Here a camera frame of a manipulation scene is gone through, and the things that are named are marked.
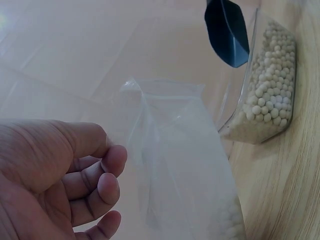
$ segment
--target white bead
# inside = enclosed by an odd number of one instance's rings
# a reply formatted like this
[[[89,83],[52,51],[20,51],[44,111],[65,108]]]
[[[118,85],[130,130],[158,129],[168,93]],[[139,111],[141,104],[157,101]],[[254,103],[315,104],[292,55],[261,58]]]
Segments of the white bead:
[[[283,70],[280,71],[280,76],[285,78],[287,76],[287,73]]]
[[[268,81],[271,81],[271,80],[272,80],[272,75],[267,72],[267,73],[265,74],[265,78],[266,78]]]
[[[280,71],[280,76],[281,76],[282,66],[280,64],[277,64],[276,65],[276,69]]]
[[[272,109],[274,109],[274,104],[271,101],[267,101],[265,103],[265,106],[268,108],[269,111],[271,111]]]
[[[264,116],[260,113],[258,115],[255,116],[255,120],[260,123],[264,120]]]
[[[279,83],[284,83],[285,82],[285,80],[284,80],[284,78],[282,77],[282,76],[280,76],[279,78],[278,78],[278,81],[279,81]]]
[[[252,113],[253,113],[254,115],[260,114],[260,113],[261,113],[261,107],[258,106],[258,105],[255,105],[255,106],[252,108]]]
[[[270,95],[269,95],[269,93],[265,92],[265,93],[262,95],[262,97],[264,98],[264,100],[265,100],[266,102],[270,101]]]
[[[286,119],[290,119],[290,118],[291,118],[291,115],[292,115],[292,112],[291,112],[291,111],[287,111],[285,118],[286,118]]]
[[[275,88],[273,89],[273,92],[274,92],[274,95],[279,95],[279,94],[280,94],[280,89],[277,88],[277,87],[275,87]]]
[[[257,90],[255,90],[255,95],[258,98],[261,98],[263,94],[264,94],[264,92],[262,91],[262,89],[258,88]]]
[[[284,97],[282,100],[285,104],[290,104],[290,99],[288,97]]]
[[[285,71],[286,74],[289,74],[289,73],[290,73],[290,70],[289,70],[289,68],[287,68],[287,67],[285,67],[285,68],[283,69],[283,71]]]
[[[284,84],[288,86],[288,85],[290,85],[290,81],[286,78],[286,79],[284,80]]]
[[[274,70],[274,75],[277,77],[280,77],[280,71],[278,69]]]
[[[264,115],[263,121],[265,123],[269,122],[270,120],[271,120],[271,114],[270,113],[267,113],[266,115]]]
[[[263,107],[261,108],[261,113],[262,113],[263,115],[266,115],[268,112],[269,112],[269,109],[268,109],[267,106],[263,106]]]
[[[292,80],[292,76],[291,76],[291,74],[287,74],[287,75],[285,76],[285,79],[287,79],[287,80],[291,81],[291,80]]]
[[[279,111],[282,109],[282,104],[280,102],[277,102],[275,105],[274,105],[274,108],[275,109],[278,109]]]
[[[273,76],[272,76],[272,80],[275,81],[275,82],[277,82],[277,81],[278,81],[278,76],[277,76],[277,75],[273,75]]]
[[[265,75],[260,74],[260,75],[259,75],[259,81],[260,81],[260,82],[264,82],[265,80],[266,80]]]
[[[288,90],[288,85],[287,85],[287,84],[283,84],[283,85],[282,85],[282,89],[285,90],[285,91],[287,91],[287,90]]]
[[[277,58],[280,58],[281,57],[281,51],[280,50],[275,51],[275,56]]]
[[[283,128],[283,127],[285,127],[286,125],[287,125],[287,119],[284,118],[284,119],[282,119],[281,122],[280,122],[280,127]]]
[[[272,75],[272,74],[275,73],[275,70],[274,70],[273,68],[269,67],[269,68],[266,70],[266,72]]]
[[[272,53],[271,53],[270,51],[267,51],[267,52],[265,53],[265,57],[266,57],[266,58],[271,58],[271,57],[272,57]]]
[[[277,103],[277,98],[275,96],[270,96],[270,102],[275,105]]]
[[[248,111],[245,116],[246,116],[246,119],[248,119],[249,121],[252,121],[255,119],[255,115],[252,113],[252,111]]]
[[[270,111],[270,115],[273,119],[279,116],[279,110],[277,108],[274,108]]]
[[[272,64],[272,61],[271,61],[271,59],[270,58],[265,58],[264,59],[264,64],[267,66],[267,67],[269,67],[271,64]]]
[[[281,89],[282,89],[282,84],[281,84],[281,82],[278,81],[278,82],[276,83],[276,87],[281,90]]]
[[[258,105],[260,107],[263,107],[265,104],[266,104],[266,100],[264,98],[261,97],[261,98],[258,99]]]
[[[271,83],[269,81],[265,81],[263,85],[265,85],[268,89],[271,87]]]
[[[248,103],[248,104],[251,104],[251,105],[257,105],[257,104],[258,104],[258,98],[257,98],[257,96],[251,96],[251,97],[249,97],[247,103]]]
[[[281,110],[279,111],[279,117],[282,118],[282,119],[285,119],[286,116],[287,116],[286,110],[281,109]]]
[[[277,102],[277,103],[282,103],[282,101],[283,101],[282,96],[277,95],[277,96],[275,96],[275,98],[276,98],[276,102]]]
[[[273,119],[274,125],[279,125],[281,123],[281,117],[277,116],[275,119]]]
[[[267,86],[262,84],[260,87],[259,87],[264,93],[268,90]]]
[[[283,110],[287,110],[288,109],[288,104],[282,103],[281,105],[282,105],[282,109]]]
[[[270,81],[270,86],[271,86],[271,88],[275,88],[276,87],[276,82],[271,80]]]
[[[277,45],[277,41],[276,40],[272,40],[270,42],[270,48],[274,49],[276,47],[276,45]]]
[[[268,88],[268,90],[266,91],[270,96],[275,95],[275,92],[272,88]]]

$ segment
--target clear plastic container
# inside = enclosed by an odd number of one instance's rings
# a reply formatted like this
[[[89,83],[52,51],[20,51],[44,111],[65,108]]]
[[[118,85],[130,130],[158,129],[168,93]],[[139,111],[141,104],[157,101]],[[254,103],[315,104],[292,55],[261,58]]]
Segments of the clear plastic container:
[[[286,130],[296,87],[296,41],[279,23],[256,11],[244,80],[233,78],[221,107],[220,135],[258,144]]]

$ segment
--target white pellet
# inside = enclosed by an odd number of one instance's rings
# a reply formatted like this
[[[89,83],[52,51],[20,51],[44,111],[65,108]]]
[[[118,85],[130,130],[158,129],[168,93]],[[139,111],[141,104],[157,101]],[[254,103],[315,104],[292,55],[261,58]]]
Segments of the white pellet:
[[[251,97],[249,97],[247,103],[248,103],[248,104],[251,104],[251,105],[257,105],[257,104],[258,104],[258,98],[257,98],[257,96],[251,96]]]
[[[288,109],[288,104],[286,104],[286,103],[281,103],[281,105],[282,105],[282,109],[283,109],[283,110],[287,110],[287,109]]]
[[[268,88],[268,90],[266,91],[270,96],[275,95],[275,92],[272,88]]]
[[[270,120],[271,120],[271,114],[270,113],[267,113],[266,115],[264,115],[263,121],[265,123],[269,122]]]
[[[292,112],[291,111],[287,111],[285,118],[289,120],[291,118],[291,115],[292,115]]]
[[[287,76],[287,73],[283,70],[280,71],[280,76],[285,78]]]
[[[279,111],[282,109],[282,104],[280,102],[277,102],[275,105],[274,105],[274,108],[278,109]]]
[[[277,96],[277,95],[280,94],[280,89],[277,88],[277,87],[275,87],[275,88],[273,89],[273,92],[274,92],[274,95]]]
[[[265,81],[263,85],[265,85],[268,89],[271,87],[271,83],[269,81]]]
[[[273,119],[279,116],[279,110],[277,108],[274,108],[270,111],[270,115]]]
[[[252,121],[255,119],[255,115],[252,113],[252,111],[248,111],[245,116],[246,116],[246,119],[248,119],[249,121]]]
[[[282,77],[282,76],[280,76],[279,78],[278,78],[278,81],[279,81],[279,83],[284,83],[285,82],[285,80],[284,80],[284,78]]]
[[[262,89],[259,88],[259,89],[255,90],[255,95],[258,98],[261,98],[263,94],[264,94],[264,92],[262,91]]]
[[[271,101],[267,101],[265,103],[265,106],[268,108],[269,111],[271,111],[272,109],[274,109],[274,104]]]
[[[282,89],[282,84],[279,81],[275,84],[275,86],[280,90]]]
[[[274,75],[280,77],[280,71],[278,69],[274,70]]]
[[[273,103],[273,105],[275,105],[277,102],[277,98],[275,96],[270,96],[270,101]]]
[[[282,103],[282,101],[283,101],[282,96],[277,95],[277,96],[275,96],[275,98],[276,98],[276,102],[277,102],[277,103]]]
[[[268,112],[269,112],[269,109],[268,109],[267,106],[263,106],[263,107],[261,108],[261,113],[262,113],[263,115],[266,115]]]
[[[287,125],[287,119],[283,118],[280,122],[280,127],[285,127]]]
[[[255,120],[260,123],[264,120],[264,116],[260,113],[258,115],[255,116]]]
[[[266,76],[265,76],[264,74],[260,74],[260,75],[259,75],[259,81],[260,81],[260,82],[264,82],[266,79],[267,79],[267,78],[266,78]]]
[[[284,109],[281,109],[281,110],[279,111],[279,117],[282,118],[282,119],[285,119],[286,116],[287,116],[287,111],[284,110]]]
[[[286,97],[286,96],[287,96],[286,91],[282,89],[282,90],[280,91],[280,96],[281,96],[282,98]]]
[[[263,107],[265,104],[266,104],[266,100],[264,98],[261,97],[261,98],[258,99],[258,105],[260,107]]]
[[[271,88],[275,88],[276,87],[276,82],[271,80],[270,81],[270,86],[271,86]]]
[[[279,125],[281,123],[281,117],[277,116],[275,119],[273,119],[274,125]]]
[[[283,85],[282,85],[282,89],[285,90],[285,91],[287,91],[287,90],[288,90],[288,85],[287,85],[287,84],[283,84]]]
[[[261,113],[261,107],[258,106],[258,105],[255,105],[255,106],[252,108],[252,113],[253,113],[254,115],[260,114],[260,113]]]
[[[288,97],[284,97],[282,100],[285,104],[289,104],[290,103],[290,99]]]
[[[269,93],[265,92],[265,93],[262,95],[262,97],[264,98],[264,100],[265,100],[266,102],[270,101],[270,95],[269,95]]]

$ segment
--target wooden surface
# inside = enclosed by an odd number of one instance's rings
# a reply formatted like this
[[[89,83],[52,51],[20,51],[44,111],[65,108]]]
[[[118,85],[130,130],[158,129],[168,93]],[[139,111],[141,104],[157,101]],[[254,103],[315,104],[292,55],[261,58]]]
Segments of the wooden surface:
[[[295,33],[293,121],[261,145],[235,143],[229,161],[248,240],[320,239],[320,1],[262,0]]]

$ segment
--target clear plastic bag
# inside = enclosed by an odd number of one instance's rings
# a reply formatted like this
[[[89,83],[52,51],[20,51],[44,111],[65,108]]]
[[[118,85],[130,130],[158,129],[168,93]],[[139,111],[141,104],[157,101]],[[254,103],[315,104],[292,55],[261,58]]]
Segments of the clear plastic bag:
[[[120,99],[150,240],[244,240],[242,212],[220,136],[202,102],[204,86],[128,81]],[[137,113],[128,118],[128,113]]]
[[[116,205],[122,224],[113,239],[245,239],[235,182],[202,85],[131,79],[110,102],[96,104],[2,65],[0,85],[1,118],[94,122],[127,147]]]

